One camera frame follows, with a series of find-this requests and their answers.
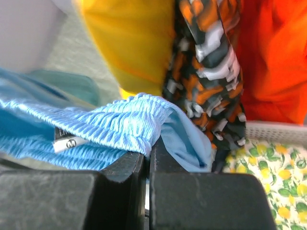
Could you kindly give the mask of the lemon print cloth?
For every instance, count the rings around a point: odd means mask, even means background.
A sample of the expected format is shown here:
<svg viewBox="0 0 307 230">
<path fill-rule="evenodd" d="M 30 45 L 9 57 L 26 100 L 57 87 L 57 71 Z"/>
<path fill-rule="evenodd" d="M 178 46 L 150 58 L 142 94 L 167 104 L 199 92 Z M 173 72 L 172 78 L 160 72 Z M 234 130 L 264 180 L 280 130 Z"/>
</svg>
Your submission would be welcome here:
<svg viewBox="0 0 307 230">
<path fill-rule="evenodd" d="M 226 160 L 226 173 L 258 178 L 279 230 L 307 228 L 307 149 L 293 144 L 247 140 Z"/>
</svg>

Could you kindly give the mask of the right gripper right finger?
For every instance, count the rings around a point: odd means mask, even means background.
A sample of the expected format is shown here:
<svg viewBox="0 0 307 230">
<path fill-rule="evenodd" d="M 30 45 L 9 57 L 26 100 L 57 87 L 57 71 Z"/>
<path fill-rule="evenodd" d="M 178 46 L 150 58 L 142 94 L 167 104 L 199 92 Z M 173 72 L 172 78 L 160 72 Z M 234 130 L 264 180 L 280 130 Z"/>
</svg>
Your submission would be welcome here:
<svg viewBox="0 0 307 230">
<path fill-rule="evenodd" d="M 263 186 L 250 174 L 190 173 L 152 148 L 149 185 L 152 230 L 274 230 Z"/>
</svg>

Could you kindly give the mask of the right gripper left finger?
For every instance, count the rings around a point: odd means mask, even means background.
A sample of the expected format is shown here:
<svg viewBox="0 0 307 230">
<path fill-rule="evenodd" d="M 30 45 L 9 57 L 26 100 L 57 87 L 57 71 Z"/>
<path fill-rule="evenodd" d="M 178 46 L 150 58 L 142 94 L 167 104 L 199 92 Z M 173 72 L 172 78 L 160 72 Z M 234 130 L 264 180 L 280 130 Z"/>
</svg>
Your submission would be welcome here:
<svg viewBox="0 0 307 230">
<path fill-rule="evenodd" d="M 126 153 L 102 171 L 36 170 L 0 161 L 3 230 L 141 230 L 145 160 Z"/>
</svg>

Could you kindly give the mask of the orange shorts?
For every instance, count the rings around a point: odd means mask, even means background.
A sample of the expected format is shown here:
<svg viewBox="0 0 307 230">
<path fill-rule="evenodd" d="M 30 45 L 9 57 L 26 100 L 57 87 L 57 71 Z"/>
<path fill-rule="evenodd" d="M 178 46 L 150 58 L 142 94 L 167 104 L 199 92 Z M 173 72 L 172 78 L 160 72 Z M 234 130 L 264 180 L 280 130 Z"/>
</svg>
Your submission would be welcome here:
<svg viewBox="0 0 307 230">
<path fill-rule="evenodd" d="M 303 124 L 307 115 L 307 3 L 246 0 L 237 57 L 248 120 Z"/>
</svg>

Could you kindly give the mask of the teal plastic basin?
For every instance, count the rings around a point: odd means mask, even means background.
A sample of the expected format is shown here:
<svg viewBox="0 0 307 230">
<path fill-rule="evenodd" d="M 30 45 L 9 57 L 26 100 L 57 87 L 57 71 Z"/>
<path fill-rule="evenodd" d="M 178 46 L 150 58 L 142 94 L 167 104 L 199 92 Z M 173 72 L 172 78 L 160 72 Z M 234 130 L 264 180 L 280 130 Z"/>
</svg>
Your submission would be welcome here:
<svg viewBox="0 0 307 230">
<path fill-rule="evenodd" d="M 89 104 L 101 105 L 100 89 L 96 82 L 87 76 L 45 69 L 34 70 L 29 75 Z"/>
</svg>

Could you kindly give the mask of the white perforated basket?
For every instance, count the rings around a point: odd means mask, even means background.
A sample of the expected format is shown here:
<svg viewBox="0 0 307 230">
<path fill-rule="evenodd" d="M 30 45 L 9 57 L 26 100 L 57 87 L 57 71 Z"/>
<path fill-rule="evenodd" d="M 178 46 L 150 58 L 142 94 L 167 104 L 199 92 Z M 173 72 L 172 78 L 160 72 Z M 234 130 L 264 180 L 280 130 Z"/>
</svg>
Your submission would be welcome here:
<svg viewBox="0 0 307 230">
<path fill-rule="evenodd" d="M 247 138 L 307 147 L 307 126 L 260 121 L 247 121 L 246 125 Z"/>
</svg>

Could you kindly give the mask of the yellow shorts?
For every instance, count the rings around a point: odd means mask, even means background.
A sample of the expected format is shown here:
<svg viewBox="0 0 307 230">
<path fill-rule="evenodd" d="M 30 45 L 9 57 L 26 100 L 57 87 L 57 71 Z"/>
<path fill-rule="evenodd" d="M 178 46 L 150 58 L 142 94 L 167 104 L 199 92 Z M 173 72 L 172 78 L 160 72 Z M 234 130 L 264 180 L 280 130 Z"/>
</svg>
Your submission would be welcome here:
<svg viewBox="0 0 307 230">
<path fill-rule="evenodd" d="M 172 54 L 172 0 L 78 0 L 85 27 L 123 98 L 158 95 Z"/>
</svg>

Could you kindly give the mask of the light blue shorts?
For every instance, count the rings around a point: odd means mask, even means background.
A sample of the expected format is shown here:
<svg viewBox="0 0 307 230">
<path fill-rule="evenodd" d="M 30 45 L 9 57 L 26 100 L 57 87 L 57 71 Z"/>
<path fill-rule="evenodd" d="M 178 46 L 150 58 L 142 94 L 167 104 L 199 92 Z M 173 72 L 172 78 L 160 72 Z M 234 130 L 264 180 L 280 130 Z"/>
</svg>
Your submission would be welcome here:
<svg viewBox="0 0 307 230">
<path fill-rule="evenodd" d="M 0 150 L 74 170 L 101 170 L 127 152 L 149 158 L 161 138 L 187 171 L 211 170 L 211 143 L 176 105 L 140 93 L 93 107 L 26 75 L 0 71 Z"/>
</svg>

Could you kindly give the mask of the camouflage print shorts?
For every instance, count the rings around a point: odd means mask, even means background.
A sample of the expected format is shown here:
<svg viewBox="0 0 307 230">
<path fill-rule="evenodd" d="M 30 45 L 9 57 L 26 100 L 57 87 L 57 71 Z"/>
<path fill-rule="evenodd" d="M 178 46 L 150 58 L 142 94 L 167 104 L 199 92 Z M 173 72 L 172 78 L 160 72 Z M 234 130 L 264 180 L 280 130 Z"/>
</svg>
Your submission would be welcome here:
<svg viewBox="0 0 307 230">
<path fill-rule="evenodd" d="M 175 1 L 176 37 L 162 95 L 218 150 L 246 142 L 243 74 L 233 48 L 242 8 L 240 0 Z"/>
</svg>

